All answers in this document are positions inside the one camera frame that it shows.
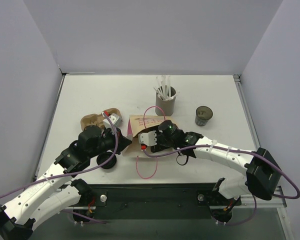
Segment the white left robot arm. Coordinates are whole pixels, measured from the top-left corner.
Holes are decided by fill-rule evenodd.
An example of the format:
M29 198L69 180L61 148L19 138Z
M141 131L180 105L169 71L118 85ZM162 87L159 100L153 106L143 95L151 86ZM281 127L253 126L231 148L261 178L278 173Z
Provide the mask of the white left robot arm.
M63 150L37 181L18 196L0 204L0 235L4 240L27 240L44 221L63 209L94 199L92 188L76 176L96 156L114 158L132 141L119 128L102 131L98 126L86 127Z

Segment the beige pink paper bag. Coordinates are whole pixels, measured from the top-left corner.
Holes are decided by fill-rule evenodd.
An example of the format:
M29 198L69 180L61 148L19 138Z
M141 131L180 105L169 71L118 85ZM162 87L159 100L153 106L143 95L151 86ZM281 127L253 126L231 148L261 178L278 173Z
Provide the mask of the beige pink paper bag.
M135 171L137 175L143 180L149 180L155 176L158 170L158 157L152 158L144 154L144 150L148 153L151 151L151 147L147 147L141 150L141 144L138 141L139 133L147 133L150 131L156 131L158 126L165 120L171 120L173 123L176 121L170 117L165 116L164 111L158 106L148 107L142 115L130 115L127 125L127 138L132 140L132 144L129 145L124 151L123 156L126 158L134 159ZM139 161L145 160L146 162L155 162L155 169L151 175L143 176L139 171Z

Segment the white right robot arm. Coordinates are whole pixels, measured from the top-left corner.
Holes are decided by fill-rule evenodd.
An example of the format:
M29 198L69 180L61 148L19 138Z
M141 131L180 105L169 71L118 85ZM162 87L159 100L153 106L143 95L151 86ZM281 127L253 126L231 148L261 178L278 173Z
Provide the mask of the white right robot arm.
M278 164L266 149L233 148L196 132L184 132L171 120L165 120L158 126L156 143L187 158L210 160L239 172L240 177L218 180L211 192L217 204L247 194L270 201L281 178Z

